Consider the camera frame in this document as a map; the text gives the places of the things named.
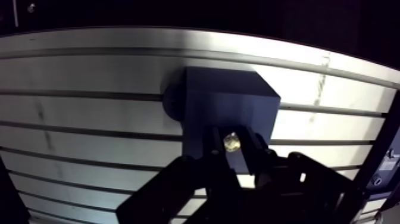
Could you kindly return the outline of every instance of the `screw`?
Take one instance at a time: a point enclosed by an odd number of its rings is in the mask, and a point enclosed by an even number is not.
[[[28,6],[28,13],[33,13],[33,12],[35,11],[35,8],[36,8],[35,3],[31,3],[31,4]]]
[[[382,178],[381,178],[378,174],[375,174],[375,175],[372,177],[371,182],[372,182],[372,184],[373,184],[374,186],[379,186],[379,185],[382,183]]]

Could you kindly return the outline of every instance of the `small object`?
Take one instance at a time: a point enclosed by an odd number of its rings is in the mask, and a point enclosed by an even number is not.
[[[35,8],[36,8],[35,3],[31,3],[31,4],[28,6],[28,13],[34,13]]]
[[[381,178],[378,174],[375,174],[375,175],[372,177],[371,182],[372,182],[372,184],[373,184],[374,186],[379,186],[379,185],[382,183],[382,178]]]
[[[224,138],[225,150],[232,153],[240,149],[240,140],[236,133],[232,132]]]
[[[390,148],[390,149],[387,151],[386,156],[387,156],[388,158],[395,158],[394,153],[395,153],[395,152],[394,152],[393,148]]]

